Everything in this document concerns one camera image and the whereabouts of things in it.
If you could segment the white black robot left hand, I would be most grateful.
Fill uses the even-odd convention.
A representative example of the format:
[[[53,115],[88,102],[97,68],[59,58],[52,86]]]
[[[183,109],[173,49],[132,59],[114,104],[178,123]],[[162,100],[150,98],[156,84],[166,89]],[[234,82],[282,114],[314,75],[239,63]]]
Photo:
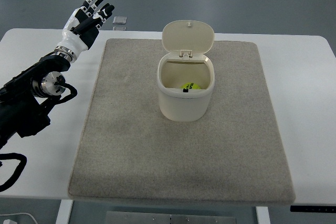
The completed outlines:
[[[62,40],[54,50],[56,55],[75,62],[79,55],[89,50],[99,35],[99,30],[112,16],[114,6],[104,0],[84,0],[70,15],[62,30]]]

